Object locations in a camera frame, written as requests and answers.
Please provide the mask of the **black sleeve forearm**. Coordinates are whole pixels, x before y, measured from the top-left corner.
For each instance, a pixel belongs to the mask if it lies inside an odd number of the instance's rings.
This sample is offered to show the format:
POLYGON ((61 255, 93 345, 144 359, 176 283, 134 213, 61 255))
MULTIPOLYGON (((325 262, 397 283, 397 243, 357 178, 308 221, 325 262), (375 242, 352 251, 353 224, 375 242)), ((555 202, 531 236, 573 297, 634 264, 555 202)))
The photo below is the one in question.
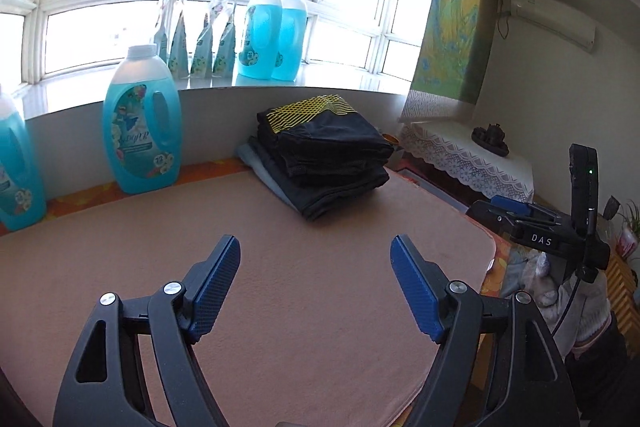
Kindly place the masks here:
POLYGON ((565 368, 587 426, 639 425, 639 357, 629 358, 614 313, 586 349, 567 355, 565 368))

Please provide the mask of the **white knit gloved hand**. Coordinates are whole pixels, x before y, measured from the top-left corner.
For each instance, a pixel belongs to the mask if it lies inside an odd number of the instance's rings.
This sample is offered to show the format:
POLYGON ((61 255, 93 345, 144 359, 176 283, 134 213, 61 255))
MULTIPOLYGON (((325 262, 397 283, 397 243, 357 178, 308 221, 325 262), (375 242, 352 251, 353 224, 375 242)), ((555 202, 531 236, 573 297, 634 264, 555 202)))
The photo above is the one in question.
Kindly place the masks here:
POLYGON ((556 347, 565 358, 579 357, 611 325, 606 276, 600 271, 593 283, 579 282, 576 275, 561 285, 550 277, 550 262, 542 251, 532 251, 521 277, 534 299, 556 347))

